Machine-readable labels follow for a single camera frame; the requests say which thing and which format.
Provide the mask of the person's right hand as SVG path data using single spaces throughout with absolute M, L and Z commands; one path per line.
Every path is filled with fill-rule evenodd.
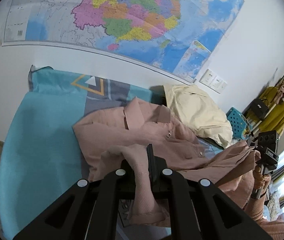
M 254 188 L 253 188 L 253 195 L 256 199 L 261 198 L 271 182 L 271 175 L 270 174 L 262 174 L 262 168 L 258 165 L 255 166 L 253 170 L 254 176 Z

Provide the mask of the black shoulder bag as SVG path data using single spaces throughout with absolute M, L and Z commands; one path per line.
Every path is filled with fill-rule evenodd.
M 266 115 L 269 112 L 268 106 L 264 103 L 263 100 L 259 98 L 256 98 L 252 101 L 250 109 L 261 121 L 265 119 Z

